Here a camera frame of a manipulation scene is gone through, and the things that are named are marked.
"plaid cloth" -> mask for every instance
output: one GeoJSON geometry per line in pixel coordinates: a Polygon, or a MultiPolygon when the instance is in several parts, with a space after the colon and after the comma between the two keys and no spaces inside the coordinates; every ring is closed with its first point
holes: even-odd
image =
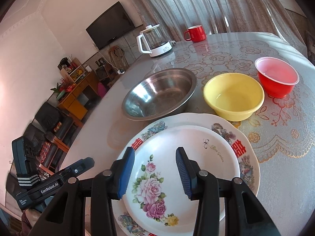
{"type": "Polygon", "coordinates": [[[62,123],[58,122],[57,126],[54,128],[54,132],[57,132],[60,129],[61,125],[62,123]]]}
{"type": "Polygon", "coordinates": [[[39,154],[39,162],[40,162],[40,163],[43,163],[43,162],[44,162],[44,160],[45,160],[45,158],[46,158],[46,156],[47,156],[47,154],[48,154],[48,151],[49,151],[50,147],[51,147],[51,143],[49,143],[49,142],[47,142],[47,141],[45,141],[45,142],[43,143],[42,149],[41,149],[40,154],[39,154]]]}

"yellow bowl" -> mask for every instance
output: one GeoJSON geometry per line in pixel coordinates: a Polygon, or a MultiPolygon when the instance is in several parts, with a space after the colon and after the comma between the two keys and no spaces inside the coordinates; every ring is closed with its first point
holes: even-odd
{"type": "Polygon", "coordinates": [[[242,121],[264,102],[262,86],[248,75],[226,73],[213,77],[204,86],[204,100],[222,118],[242,121]]]}

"floral plate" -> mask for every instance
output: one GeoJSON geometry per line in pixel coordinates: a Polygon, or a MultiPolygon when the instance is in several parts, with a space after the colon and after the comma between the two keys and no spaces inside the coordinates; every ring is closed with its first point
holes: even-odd
{"type": "MultiPolygon", "coordinates": [[[[136,223],[156,235],[191,236],[195,227],[198,201],[190,201],[184,193],[175,160],[178,147],[218,178],[240,176],[233,149],[210,129],[182,125],[150,137],[135,151],[123,201],[136,223]]],[[[220,220],[224,215],[221,198],[220,220]]]]}
{"type": "MultiPolygon", "coordinates": [[[[181,113],[159,119],[136,134],[129,141],[124,150],[126,150],[128,146],[132,146],[136,150],[144,141],[156,133],[181,125],[201,126],[211,129],[222,136],[229,143],[236,154],[240,167],[240,177],[247,183],[248,187],[253,191],[253,193],[257,195],[260,182],[259,163],[248,139],[232,124],[216,115],[207,113],[181,113]]],[[[123,154],[124,151],[119,155],[118,159],[122,158],[123,154]]],[[[125,234],[129,236],[155,236],[153,233],[144,230],[132,219],[132,217],[127,212],[123,200],[113,200],[112,208],[117,223],[125,234]]],[[[167,214],[167,219],[170,226],[176,224],[175,214],[167,214]]]]}

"white kettle base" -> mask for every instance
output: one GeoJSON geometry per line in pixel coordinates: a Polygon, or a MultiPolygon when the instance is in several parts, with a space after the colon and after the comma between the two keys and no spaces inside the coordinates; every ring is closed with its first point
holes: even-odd
{"type": "Polygon", "coordinates": [[[164,45],[157,47],[155,49],[151,50],[150,57],[156,57],[156,56],[161,56],[164,53],[169,52],[172,49],[172,45],[170,42],[165,43],[164,45]]]}

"stainless steel basin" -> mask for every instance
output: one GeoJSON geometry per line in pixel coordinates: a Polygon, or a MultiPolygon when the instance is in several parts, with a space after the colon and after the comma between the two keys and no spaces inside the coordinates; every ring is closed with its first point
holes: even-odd
{"type": "Polygon", "coordinates": [[[197,78],[190,70],[162,70],[142,80],[128,92],[122,102],[122,111],[134,121],[156,120],[181,113],[196,85],[197,78]]]}

